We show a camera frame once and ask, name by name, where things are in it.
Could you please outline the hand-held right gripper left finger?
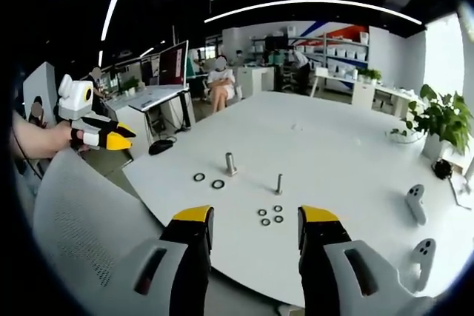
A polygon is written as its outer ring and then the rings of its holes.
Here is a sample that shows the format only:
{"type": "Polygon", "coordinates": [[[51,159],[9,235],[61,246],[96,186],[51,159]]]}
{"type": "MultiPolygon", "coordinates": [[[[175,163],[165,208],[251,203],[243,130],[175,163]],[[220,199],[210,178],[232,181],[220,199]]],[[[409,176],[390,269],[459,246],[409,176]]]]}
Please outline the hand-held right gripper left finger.
{"type": "Polygon", "coordinates": [[[134,248],[113,275],[114,315],[203,315],[214,208],[175,214],[160,238],[134,248]]]}

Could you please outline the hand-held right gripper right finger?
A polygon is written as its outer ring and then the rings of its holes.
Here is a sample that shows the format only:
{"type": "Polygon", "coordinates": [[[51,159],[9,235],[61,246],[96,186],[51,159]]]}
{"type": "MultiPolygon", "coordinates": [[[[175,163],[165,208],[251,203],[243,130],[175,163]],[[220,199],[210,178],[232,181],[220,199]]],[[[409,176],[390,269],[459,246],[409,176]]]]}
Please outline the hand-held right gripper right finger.
{"type": "Polygon", "coordinates": [[[336,215],[298,208],[299,274],[306,315],[428,315],[433,297],[416,297],[388,260],[352,240],[336,215]]]}

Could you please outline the person's left hand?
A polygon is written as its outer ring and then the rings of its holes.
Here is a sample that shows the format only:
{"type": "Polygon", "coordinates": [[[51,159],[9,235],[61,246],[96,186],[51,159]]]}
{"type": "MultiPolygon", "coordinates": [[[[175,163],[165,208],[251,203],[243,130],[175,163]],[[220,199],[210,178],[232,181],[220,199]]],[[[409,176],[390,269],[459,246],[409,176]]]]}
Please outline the person's left hand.
{"type": "Polygon", "coordinates": [[[40,158],[52,158],[56,153],[68,148],[73,141],[79,142],[79,150],[86,149],[83,142],[84,132],[74,129],[68,121],[62,121],[54,127],[43,129],[40,140],[40,158]]]}

